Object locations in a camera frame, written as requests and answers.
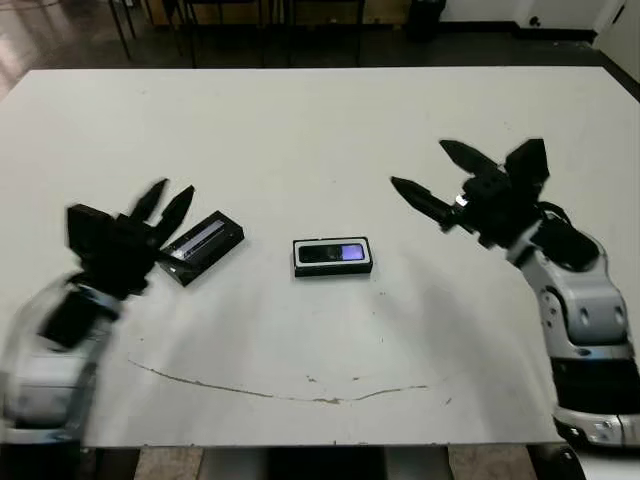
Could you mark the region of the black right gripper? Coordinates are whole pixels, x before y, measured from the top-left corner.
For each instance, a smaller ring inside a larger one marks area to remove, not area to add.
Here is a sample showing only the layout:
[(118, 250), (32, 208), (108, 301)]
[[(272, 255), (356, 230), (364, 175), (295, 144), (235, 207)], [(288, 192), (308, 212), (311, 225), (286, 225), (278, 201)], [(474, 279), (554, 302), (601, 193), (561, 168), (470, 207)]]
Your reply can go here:
[(412, 208), (435, 221), (442, 231), (459, 225), (477, 233), (478, 242), (486, 248), (508, 249), (540, 221), (540, 173), (501, 170), (479, 150), (458, 140), (442, 139), (439, 145), (469, 175), (462, 186), (464, 206), (454, 208), (412, 180), (391, 176), (390, 181)]

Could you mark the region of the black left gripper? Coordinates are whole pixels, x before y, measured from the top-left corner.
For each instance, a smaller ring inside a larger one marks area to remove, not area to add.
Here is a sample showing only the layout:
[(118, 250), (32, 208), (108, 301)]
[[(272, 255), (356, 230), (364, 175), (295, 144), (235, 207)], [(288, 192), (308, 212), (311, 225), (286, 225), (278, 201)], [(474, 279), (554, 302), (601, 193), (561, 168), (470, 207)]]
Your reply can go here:
[(182, 224), (195, 188), (188, 186), (161, 213), (156, 227), (145, 223), (156, 209), (168, 180), (155, 182), (134, 204), (130, 216), (74, 214), (72, 251), (80, 271), (74, 279), (118, 300), (140, 295), (162, 245)]

